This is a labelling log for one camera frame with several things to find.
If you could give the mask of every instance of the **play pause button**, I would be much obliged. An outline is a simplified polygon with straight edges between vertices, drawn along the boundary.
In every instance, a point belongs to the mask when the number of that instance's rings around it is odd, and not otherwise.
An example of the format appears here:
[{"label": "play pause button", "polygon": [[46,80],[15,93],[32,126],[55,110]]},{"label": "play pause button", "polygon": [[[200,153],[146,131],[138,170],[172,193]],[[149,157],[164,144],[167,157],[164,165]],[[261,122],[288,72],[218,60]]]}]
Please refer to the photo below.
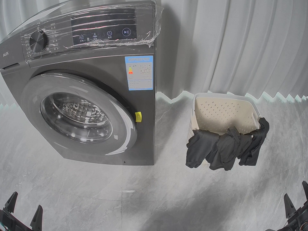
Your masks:
[{"label": "play pause button", "polygon": [[127,37],[127,36],[131,35],[131,30],[129,28],[124,28],[122,30],[122,34]]}]

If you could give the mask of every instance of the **washing machine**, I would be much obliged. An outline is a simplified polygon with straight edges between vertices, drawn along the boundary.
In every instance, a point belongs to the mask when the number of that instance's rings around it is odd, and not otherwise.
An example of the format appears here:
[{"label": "washing machine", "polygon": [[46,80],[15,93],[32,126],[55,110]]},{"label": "washing machine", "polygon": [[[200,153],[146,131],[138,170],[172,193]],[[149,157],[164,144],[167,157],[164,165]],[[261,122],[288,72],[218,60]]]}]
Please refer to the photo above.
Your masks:
[{"label": "washing machine", "polygon": [[7,86],[62,157],[154,164],[155,15],[155,0],[71,0],[0,43]]}]

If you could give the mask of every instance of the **control knob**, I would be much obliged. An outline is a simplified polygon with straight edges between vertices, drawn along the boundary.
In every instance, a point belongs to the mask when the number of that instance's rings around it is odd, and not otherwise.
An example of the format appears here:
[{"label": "control knob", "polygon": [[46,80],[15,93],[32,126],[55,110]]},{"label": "control knob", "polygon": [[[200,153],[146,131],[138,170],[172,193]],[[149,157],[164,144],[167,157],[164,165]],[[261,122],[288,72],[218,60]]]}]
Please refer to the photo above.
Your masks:
[{"label": "control knob", "polygon": [[36,31],[32,33],[29,43],[33,52],[40,52],[44,50],[48,44],[48,38],[43,31]]}]

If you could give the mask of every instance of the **gray marble floor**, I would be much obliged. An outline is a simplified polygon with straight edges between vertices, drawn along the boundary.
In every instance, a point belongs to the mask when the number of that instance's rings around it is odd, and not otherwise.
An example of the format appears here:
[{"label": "gray marble floor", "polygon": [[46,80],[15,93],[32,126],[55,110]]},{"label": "gray marble floor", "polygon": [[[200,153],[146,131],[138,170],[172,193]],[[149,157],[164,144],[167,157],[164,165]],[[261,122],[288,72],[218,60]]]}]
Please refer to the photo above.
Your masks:
[{"label": "gray marble floor", "polygon": [[283,195],[305,201],[308,101],[257,106],[270,123],[256,166],[212,171],[185,166],[192,100],[157,99],[155,165],[63,159],[20,107],[0,106],[0,206],[19,193],[15,215],[29,224],[40,204],[43,230],[266,230],[286,222]]}]

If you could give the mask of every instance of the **plastic wrap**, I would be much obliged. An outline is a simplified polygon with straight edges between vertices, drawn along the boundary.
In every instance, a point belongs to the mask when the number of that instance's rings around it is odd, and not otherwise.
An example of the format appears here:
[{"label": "plastic wrap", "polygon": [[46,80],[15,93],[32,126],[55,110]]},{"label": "plastic wrap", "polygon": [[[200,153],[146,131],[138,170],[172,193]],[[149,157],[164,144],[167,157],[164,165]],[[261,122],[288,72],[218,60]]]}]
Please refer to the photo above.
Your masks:
[{"label": "plastic wrap", "polygon": [[[21,32],[25,60],[66,50],[154,44],[160,33],[163,8],[155,3],[131,3],[74,10],[34,21]],[[33,32],[44,34],[46,44],[33,52]]]}]

